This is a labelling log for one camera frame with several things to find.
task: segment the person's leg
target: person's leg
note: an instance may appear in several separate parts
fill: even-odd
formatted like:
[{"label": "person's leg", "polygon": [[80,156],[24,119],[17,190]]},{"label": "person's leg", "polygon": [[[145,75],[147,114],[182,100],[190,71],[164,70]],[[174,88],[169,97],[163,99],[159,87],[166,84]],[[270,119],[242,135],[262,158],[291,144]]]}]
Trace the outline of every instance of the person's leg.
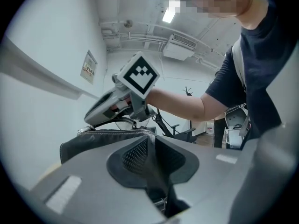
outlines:
[{"label": "person's leg", "polygon": [[214,121],[214,147],[222,148],[222,139],[224,135],[225,119]]}]

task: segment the wooden floor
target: wooden floor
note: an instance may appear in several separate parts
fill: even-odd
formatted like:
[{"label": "wooden floor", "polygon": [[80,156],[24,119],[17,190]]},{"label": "wooden floor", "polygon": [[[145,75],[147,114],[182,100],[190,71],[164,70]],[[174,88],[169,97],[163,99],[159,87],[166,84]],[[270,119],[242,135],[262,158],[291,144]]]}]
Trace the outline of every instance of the wooden floor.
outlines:
[{"label": "wooden floor", "polygon": [[[203,146],[213,146],[214,135],[204,133],[196,139],[196,143]],[[222,148],[225,148],[225,135],[223,136],[222,140]]]}]

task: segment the forearm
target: forearm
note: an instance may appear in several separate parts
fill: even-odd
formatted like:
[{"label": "forearm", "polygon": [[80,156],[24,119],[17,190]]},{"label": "forearm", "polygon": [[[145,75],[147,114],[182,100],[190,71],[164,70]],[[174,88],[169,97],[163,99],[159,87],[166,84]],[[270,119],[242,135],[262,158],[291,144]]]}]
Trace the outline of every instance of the forearm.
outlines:
[{"label": "forearm", "polygon": [[151,90],[146,102],[158,109],[193,121],[204,121],[204,105],[201,98],[177,95],[159,88]]}]

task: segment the black and white square marker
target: black and white square marker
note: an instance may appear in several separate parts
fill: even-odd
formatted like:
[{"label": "black and white square marker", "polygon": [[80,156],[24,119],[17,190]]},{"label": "black and white square marker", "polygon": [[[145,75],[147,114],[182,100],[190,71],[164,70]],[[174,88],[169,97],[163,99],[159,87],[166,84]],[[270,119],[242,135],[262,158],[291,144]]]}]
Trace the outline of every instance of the black and white square marker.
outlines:
[{"label": "black and white square marker", "polygon": [[143,99],[159,77],[159,73],[142,52],[133,56],[117,76],[122,83]]}]

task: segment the white strap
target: white strap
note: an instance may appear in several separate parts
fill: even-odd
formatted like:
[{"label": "white strap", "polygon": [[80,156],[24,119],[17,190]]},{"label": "white strap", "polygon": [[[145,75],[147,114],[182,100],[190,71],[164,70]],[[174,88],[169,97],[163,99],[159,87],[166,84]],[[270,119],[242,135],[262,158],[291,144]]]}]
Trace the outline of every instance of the white strap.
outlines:
[{"label": "white strap", "polygon": [[232,52],[233,52],[233,59],[235,64],[235,71],[237,72],[237,75],[242,83],[242,86],[245,89],[246,83],[245,83],[245,73],[244,73],[244,61],[243,61],[243,55],[241,51],[241,36],[234,43],[232,47]]}]

